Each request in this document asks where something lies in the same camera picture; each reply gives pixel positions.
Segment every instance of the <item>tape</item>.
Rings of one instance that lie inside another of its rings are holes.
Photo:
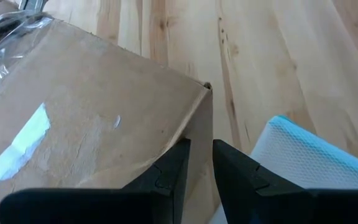
[[[27,164],[49,127],[45,105],[42,103],[19,131],[12,144],[0,155],[0,180],[12,178]]]

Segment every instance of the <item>wood grain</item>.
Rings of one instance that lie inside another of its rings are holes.
[[[45,11],[210,82],[214,137],[246,153],[284,114],[358,157],[358,1],[50,0]]]

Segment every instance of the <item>plastic wrap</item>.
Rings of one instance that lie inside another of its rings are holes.
[[[0,16],[0,82],[10,73],[12,66],[42,40],[51,21],[48,15],[34,11]]]

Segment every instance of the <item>clear plastic bag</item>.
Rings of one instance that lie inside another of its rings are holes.
[[[12,66],[42,40],[52,20],[44,13],[34,11],[0,16],[0,82],[10,73]]]

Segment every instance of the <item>white mesh fabric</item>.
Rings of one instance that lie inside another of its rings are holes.
[[[251,158],[306,189],[358,189],[358,158],[284,116],[266,124]]]

